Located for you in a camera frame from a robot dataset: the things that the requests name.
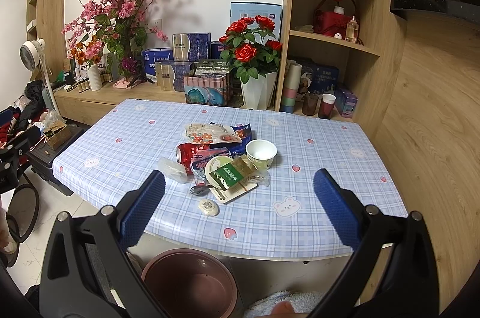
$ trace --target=beige cup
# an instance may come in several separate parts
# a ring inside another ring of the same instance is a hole
[[[277,147],[270,141],[255,139],[246,146],[248,159],[259,170],[269,169],[277,155]]]

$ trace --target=red basket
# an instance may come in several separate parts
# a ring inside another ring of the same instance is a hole
[[[345,39],[345,34],[347,33],[347,24],[352,21],[352,16],[345,16],[343,14],[335,12],[324,12],[321,10],[321,7],[327,0],[323,0],[318,4],[315,12],[313,13],[313,31],[315,33],[320,33],[325,36],[334,37],[336,33],[342,35],[342,39]],[[357,17],[357,5],[354,0],[353,6],[355,7],[355,19],[358,21]]]

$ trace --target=red cup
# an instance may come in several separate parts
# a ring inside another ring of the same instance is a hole
[[[331,119],[333,114],[333,108],[335,106],[335,100],[337,98],[329,93],[322,95],[320,101],[320,109],[318,110],[318,117],[320,119]]]

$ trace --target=white flower pot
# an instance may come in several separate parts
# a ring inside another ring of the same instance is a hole
[[[90,88],[93,92],[102,88],[102,79],[100,78],[97,64],[91,65],[90,68],[88,68],[87,76],[90,81]]]
[[[250,77],[247,83],[241,82],[243,104],[247,109],[266,110],[272,103],[277,73],[259,75],[256,80]]]

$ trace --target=white paper cup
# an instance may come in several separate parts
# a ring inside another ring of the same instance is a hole
[[[324,93],[322,95],[322,100],[325,104],[335,104],[335,100],[337,98],[334,95],[331,95],[330,93]]]
[[[255,139],[248,142],[245,149],[249,160],[260,170],[270,168],[277,155],[277,147],[264,139]]]

